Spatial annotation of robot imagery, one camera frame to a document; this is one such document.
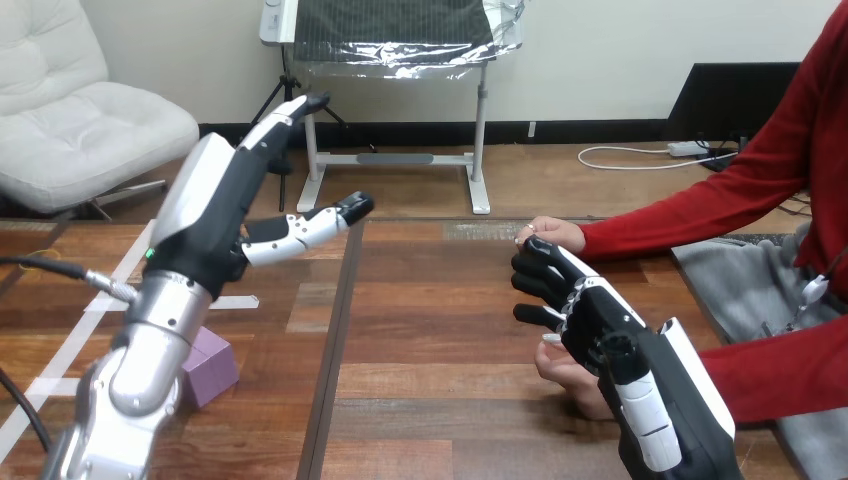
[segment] wooden table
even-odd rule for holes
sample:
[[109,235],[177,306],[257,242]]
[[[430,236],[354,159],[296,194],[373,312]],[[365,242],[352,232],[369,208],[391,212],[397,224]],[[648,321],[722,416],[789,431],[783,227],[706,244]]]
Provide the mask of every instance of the wooden table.
[[[178,414],[152,477],[627,478],[617,425],[580,418],[536,374],[543,332],[511,314],[532,301],[509,284],[518,226],[374,221],[307,257],[249,270],[224,295],[255,295],[259,308],[212,311],[207,322],[233,344],[241,380]],[[52,248],[111,272],[142,230],[72,225]],[[670,258],[598,269],[647,322],[677,316],[696,348],[718,346]],[[26,387],[94,293],[27,272],[0,295],[0,366]],[[103,316],[65,378],[106,351],[119,322],[120,313]],[[13,407],[0,397],[0,421]],[[51,396],[41,414],[55,435],[72,399]],[[736,451],[748,480],[797,478],[770,430],[740,432]],[[28,430],[0,479],[35,476],[43,459]]]

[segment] white stand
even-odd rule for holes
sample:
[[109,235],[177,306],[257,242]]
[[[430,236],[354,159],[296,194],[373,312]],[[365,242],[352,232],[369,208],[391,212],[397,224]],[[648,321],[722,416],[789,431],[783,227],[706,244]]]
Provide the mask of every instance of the white stand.
[[[329,153],[318,153],[318,142],[315,138],[315,119],[312,115],[306,117],[306,152],[309,158],[309,176],[303,186],[303,193],[297,202],[297,211],[305,213],[315,208],[318,200],[318,192],[321,190],[321,182],[324,180],[324,172],[330,165],[434,165],[434,166],[462,166],[468,175],[468,191],[471,196],[471,210],[477,215],[488,215],[491,212],[489,206],[489,194],[486,192],[486,181],[483,178],[483,136],[486,130],[486,63],[480,69],[480,85],[477,87],[477,119],[474,132],[474,152],[465,155],[424,155],[414,154],[412,161],[397,162],[392,159],[402,158],[398,154],[369,154],[368,162],[362,162],[358,155],[331,155]],[[376,161],[379,156],[386,161]]]

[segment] human hand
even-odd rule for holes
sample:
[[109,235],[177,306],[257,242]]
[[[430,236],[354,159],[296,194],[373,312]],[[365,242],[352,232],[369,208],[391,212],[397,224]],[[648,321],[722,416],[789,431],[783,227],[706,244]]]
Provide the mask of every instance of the human hand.
[[577,225],[551,217],[536,217],[521,229],[515,236],[515,243],[520,249],[524,241],[531,235],[542,240],[559,245],[571,253],[580,253],[586,247],[586,237]]
[[612,420],[612,412],[598,388],[598,377],[577,363],[561,344],[539,343],[536,370],[545,380],[562,385],[586,418]]

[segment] white wall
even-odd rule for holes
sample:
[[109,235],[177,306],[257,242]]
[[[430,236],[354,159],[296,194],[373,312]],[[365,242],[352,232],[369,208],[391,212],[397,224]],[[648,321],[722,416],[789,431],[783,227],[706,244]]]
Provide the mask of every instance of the white wall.
[[[665,118],[693,62],[798,61],[839,3],[526,1],[524,46],[489,69],[491,120]],[[82,0],[112,79],[202,123],[249,121],[276,84],[279,50],[258,38],[262,3]],[[464,121],[474,118],[475,77],[314,85],[348,121]]]

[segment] red sweater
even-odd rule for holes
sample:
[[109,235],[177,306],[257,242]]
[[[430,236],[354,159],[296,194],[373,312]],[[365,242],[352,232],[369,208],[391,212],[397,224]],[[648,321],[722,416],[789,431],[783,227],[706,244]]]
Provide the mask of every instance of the red sweater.
[[[725,171],[582,227],[587,259],[666,251],[761,218],[809,183],[813,220],[796,266],[824,272],[848,246],[848,0],[836,8],[772,118]],[[848,301],[848,259],[830,283]],[[848,406],[848,315],[702,354],[740,423]]]

